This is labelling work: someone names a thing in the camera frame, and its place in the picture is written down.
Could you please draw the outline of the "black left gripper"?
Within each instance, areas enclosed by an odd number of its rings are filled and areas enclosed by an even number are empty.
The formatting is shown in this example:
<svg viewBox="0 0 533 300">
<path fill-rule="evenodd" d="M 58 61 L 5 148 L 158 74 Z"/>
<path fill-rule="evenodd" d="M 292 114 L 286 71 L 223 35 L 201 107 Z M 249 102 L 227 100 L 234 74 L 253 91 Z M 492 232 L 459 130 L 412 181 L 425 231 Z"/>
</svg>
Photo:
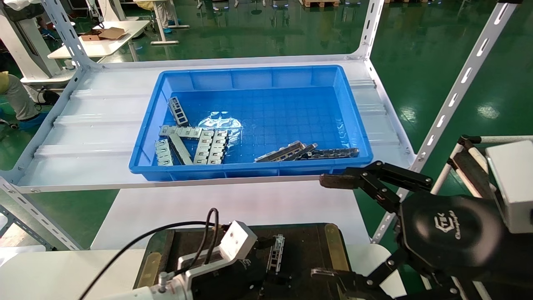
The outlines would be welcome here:
<svg viewBox="0 0 533 300">
<path fill-rule="evenodd" d="M 267 274 L 266 249 L 276 244 L 277 236 L 259 237 L 245 260 L 208 272 L 196 278 L 196 300 L 245 300 L 257 296 L 266 279 L 267 292 L 291 290 L 292 275 Z"/>
</svg>

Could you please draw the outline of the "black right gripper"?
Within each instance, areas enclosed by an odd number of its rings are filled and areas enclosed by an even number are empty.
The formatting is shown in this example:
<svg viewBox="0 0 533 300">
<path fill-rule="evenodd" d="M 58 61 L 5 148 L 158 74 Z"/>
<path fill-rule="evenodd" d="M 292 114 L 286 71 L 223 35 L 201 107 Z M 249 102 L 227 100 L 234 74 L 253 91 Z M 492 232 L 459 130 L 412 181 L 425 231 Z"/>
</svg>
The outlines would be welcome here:
<svg viewBox="0 0 533 300">
<path fill-rule="evenodd" d="M 433 271 L 459 277 L 481 277 L 493 270 L 506 226 L 496 205 L 469 195 L 439 196 L 430 191 L 433 179 L 375 161 L 347 167 L 344 173 L 320 175 L 324 188 L 361 189 L 389 213 L 400 213 L 402 239 L 416 258 Z M 400 196 L 386 184 L 417 193 L 400 205 Z M 346 300 L 409 300 L 398 269 L 411 253 L 383 246 L 346 246 L 344 264 L 310 271 L 312 279 L 331 282 Z"/>
</svg>

